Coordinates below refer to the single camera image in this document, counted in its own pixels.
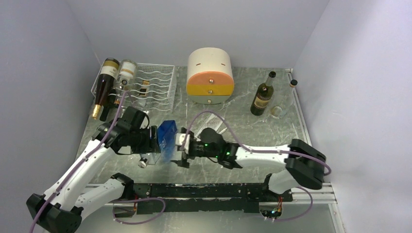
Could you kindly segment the blue clear square bottle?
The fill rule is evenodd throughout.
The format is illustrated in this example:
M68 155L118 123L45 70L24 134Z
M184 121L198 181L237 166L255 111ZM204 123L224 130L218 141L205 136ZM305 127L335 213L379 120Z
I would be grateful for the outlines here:
M173 157L177 126L175 120L165 120L157 128L156 148L148 153L141 153L138 166L146 168L148 165L165 164Z

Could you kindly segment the dark green wine bottle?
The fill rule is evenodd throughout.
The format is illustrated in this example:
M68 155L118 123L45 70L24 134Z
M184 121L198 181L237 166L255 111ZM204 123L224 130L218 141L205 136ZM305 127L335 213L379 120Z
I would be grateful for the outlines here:
M261 116L267 108L273 93L273 81L275 80L276 72L271 71L268 74L266 81L258 86L250 111L255 116Z

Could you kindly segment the clear glass bottle black cap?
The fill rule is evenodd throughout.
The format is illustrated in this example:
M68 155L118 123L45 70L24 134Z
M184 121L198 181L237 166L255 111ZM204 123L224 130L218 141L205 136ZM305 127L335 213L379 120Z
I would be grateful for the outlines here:
M271 117L281 119L282 117L286 115L289 108L294 103L294 93L293 92L297 84L298 84L298 81L295 79L292 79L289 82L289 86L285 89L285 91L283 92L281 96L282 98L276 100L274 102L273 107L270 109Z

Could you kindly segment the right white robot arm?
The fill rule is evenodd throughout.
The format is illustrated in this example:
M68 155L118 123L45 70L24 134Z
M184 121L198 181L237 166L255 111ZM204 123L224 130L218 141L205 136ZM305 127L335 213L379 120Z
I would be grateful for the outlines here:
M252 166L275 167L278 173L269 174L264 182L262 195L273 201L285 191L301 186L319 190L323 187L326 157L300 139L275 147L253 147L227 142L212 128L205 128L199 137L186 129L176 135L175 144L182 152L176 163L189 167L188 159L196 157L216 158L217 163L227 169Z

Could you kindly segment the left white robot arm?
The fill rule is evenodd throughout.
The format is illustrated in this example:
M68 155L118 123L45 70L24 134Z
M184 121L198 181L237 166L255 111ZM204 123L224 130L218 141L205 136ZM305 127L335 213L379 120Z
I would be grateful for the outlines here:
M120 149L132 153L158 153L158 127L149 125L148 115L127 107L121 117L101 124L86 148L68 171L43 194L32 194L26 205L36 225L50 233L74 233L82 220L113 200L127 202L137 197L134 181L121 173L112 175L104 184L83 193L93 176Z

